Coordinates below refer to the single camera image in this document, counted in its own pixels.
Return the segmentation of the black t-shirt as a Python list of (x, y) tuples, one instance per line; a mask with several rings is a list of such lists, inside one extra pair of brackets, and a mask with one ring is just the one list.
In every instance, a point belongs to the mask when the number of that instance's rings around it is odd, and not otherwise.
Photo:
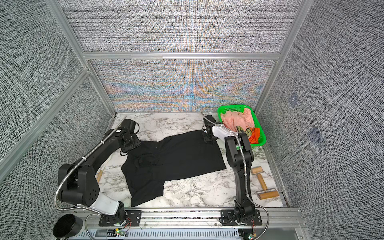
[(128, 153), (121, 167), (133, 207), (161, 197), (165, 182), (224, 169), (217, 142), (206, 142), (201, 130), (169, 136), (159, 142), (142, 141)]

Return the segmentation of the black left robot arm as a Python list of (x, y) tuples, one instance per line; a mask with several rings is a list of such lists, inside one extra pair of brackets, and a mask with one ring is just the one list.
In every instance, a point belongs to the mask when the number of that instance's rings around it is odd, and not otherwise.
[(59, 203), (71, 204), (71, 210), (87, 210), (101, 216), (102, 221), (122, 225), (127, 220), (125, 206), (100, 191), (96, 173), (112, 153), (120, 149), (127, 154), (140, 146), (137, 136), (140, 125), (130, 119), (123, 119), (116, 128), (110, 129), (105, 137), (85, 156), (72, 164), (64, 164), (58, 171), (58, 189), (54, 206), (65, 211)]

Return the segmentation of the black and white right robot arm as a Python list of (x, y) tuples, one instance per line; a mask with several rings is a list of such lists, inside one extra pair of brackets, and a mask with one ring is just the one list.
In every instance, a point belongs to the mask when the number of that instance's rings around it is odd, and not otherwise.
[(235, 219), (238, 225), (246, 225), (255, 215), (255, 203), (251, 197), (250, 170), (254, 155), (246, 135), (240, 135), (225, 125), (213, 122), (203, 115), (206, 133), (225, 143), (227, 161), (234, 171), (236, 183)]

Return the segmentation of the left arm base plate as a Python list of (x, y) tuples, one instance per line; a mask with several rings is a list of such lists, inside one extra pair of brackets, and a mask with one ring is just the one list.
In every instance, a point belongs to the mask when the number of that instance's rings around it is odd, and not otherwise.
[(140, 210), (125, 210), (118, 211), (114, 216), (101, 215), (99, 227), (138, 227), (142, 218), (142, 211)]

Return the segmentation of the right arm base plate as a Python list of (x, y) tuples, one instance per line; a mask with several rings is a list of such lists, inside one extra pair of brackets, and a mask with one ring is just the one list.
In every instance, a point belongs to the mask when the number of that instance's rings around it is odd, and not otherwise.
[(221, 210), (219, 223), (223, 226), (262, 226), (263, 221), (259, 210), (244, 214), (237, 209)]

